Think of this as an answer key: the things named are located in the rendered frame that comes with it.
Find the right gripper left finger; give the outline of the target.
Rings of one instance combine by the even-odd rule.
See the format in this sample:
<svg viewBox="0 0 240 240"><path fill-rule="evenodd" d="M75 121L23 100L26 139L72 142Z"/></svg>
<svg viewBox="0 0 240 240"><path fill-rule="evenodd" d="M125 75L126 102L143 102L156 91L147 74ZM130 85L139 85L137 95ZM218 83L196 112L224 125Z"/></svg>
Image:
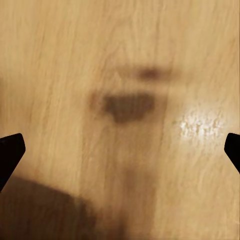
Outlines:
<svg viewBox="0 0 240 240"><path fill-rule="evenodd" d="M21 133L0 138L0 192L26 151Z"/></svg>

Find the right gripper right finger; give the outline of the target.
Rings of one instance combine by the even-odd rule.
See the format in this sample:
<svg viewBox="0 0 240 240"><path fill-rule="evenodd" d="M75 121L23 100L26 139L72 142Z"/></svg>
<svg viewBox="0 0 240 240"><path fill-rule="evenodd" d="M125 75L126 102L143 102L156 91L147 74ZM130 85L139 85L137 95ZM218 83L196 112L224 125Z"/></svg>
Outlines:
<svg viewBox="0 0 240 240"><path fill-rule="evenodd" d="M227 135L224 151L240 173L240 135L229 133Z"/></svg>

